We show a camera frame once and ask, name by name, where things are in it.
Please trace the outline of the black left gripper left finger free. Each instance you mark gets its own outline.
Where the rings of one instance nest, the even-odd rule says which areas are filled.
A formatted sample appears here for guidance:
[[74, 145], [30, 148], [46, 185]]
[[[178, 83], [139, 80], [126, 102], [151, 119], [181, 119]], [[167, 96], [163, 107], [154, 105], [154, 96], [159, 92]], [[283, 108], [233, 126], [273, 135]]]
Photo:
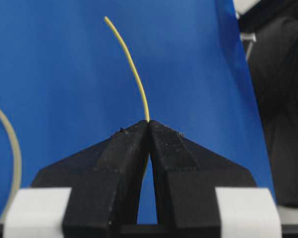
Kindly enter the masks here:
[[115, 238], [121, 226], [137, 222], [147, 128], [142, 120], [38, 172], [33, 188], [71, 188], [65, 237]]

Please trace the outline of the black left gripper right finger holding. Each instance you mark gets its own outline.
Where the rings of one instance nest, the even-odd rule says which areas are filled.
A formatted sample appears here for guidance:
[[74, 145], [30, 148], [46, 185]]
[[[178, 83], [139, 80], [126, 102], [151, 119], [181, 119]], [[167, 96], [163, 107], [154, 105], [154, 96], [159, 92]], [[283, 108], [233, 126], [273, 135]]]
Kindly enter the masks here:
[[216, 187], [256, 187], [250, 171], [151, 120], [148, 124], [158, 224], [171, 238], [219, 238]]

